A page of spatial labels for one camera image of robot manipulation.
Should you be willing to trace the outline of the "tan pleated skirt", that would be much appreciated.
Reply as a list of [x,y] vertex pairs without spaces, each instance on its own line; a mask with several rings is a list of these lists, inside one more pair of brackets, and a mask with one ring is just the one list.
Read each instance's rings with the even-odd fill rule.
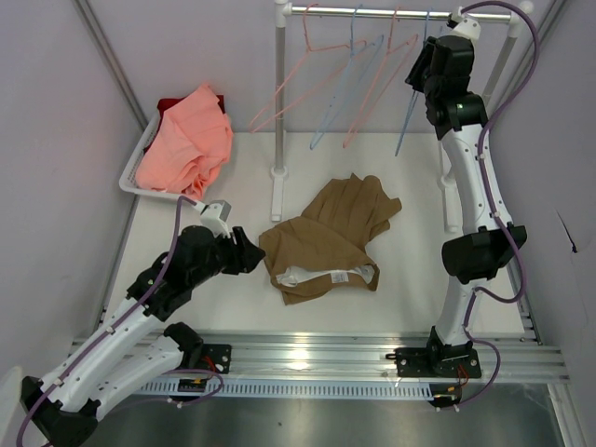
[[330,180],[299,216],[264,231],[259,247],[284,304],[305,303],[341,287],[376,291],[380,270],[366,246],[390,229],[401,209],[377,177],[351,175]]

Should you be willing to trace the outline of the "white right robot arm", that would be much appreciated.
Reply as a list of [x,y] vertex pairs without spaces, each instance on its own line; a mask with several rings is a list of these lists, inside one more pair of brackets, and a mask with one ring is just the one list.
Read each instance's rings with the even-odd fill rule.
[[500,196],[483,100],[468,89],[474,60],[470,38],[430,36],[406,79],[425,96],[427,120],[451,163],[462,210],[461,237],[441,248],[448,290],[425,354],[427,368],[439,376],[455,369],[472,348],[467,328],[476,289],[496,277],[527,239]]

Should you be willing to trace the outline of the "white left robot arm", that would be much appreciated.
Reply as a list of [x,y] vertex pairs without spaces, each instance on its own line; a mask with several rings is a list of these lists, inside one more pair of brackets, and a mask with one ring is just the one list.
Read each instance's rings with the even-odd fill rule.
[[264,257],[239,226],[227,236],[204,226],[184,228],[169,251],[137,276],[115,313],[62,365],[41,378],[23,378],[23,423],[34,424],[49,446],[80,446],[115,406],[164,373],[219,377],[201,336],[184,323],[167,321],[207,280],[249,274]]

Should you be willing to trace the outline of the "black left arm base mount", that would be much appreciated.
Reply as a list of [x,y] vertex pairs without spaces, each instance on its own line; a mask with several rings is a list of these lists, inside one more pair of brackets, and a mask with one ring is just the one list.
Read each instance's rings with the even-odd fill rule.
[[164,335],[172,339],[182,353],[176,370],[207,370],[228,374],[232,359],[232,346],[209,344],[185,323],[169,325]]

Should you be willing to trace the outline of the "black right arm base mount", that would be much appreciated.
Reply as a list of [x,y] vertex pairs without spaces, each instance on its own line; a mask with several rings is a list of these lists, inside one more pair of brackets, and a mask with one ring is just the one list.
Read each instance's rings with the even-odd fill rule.
[[468,378],[481,378],[481,365],[473,342],[446,345],[435,327],[431,328],[424,347],[398,347],[385,355],[397,368],[398,377],[457,379],[459,373]]

